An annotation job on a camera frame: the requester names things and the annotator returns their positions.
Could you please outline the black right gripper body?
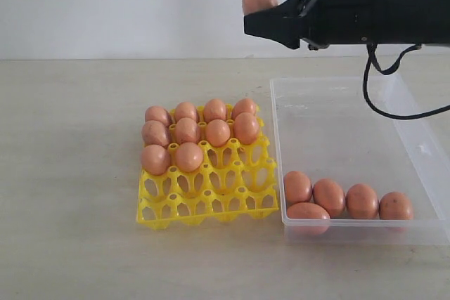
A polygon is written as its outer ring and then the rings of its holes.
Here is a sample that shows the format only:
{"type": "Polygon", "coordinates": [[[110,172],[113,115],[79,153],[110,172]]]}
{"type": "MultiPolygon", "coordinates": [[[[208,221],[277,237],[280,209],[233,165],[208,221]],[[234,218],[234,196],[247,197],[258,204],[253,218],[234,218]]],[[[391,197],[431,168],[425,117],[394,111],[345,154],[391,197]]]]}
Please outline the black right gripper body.
{"type": "Polygon", "coordinates": [[[361,9],[362,0],[302,0],[300,39],[312,51],[331,45],[359,44],[361,9]]]}

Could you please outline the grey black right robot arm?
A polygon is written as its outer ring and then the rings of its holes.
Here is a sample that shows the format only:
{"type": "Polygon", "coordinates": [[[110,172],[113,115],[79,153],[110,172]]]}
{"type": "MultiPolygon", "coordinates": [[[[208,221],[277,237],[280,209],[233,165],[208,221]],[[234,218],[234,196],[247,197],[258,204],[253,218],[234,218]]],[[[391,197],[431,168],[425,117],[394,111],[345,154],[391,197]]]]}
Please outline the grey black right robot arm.
{"type": "Polygon", "coordinates": [[[449,44],[449,0],[287,0],[244,17],[247,35],[295,50],[330,45],[449,44]]]}

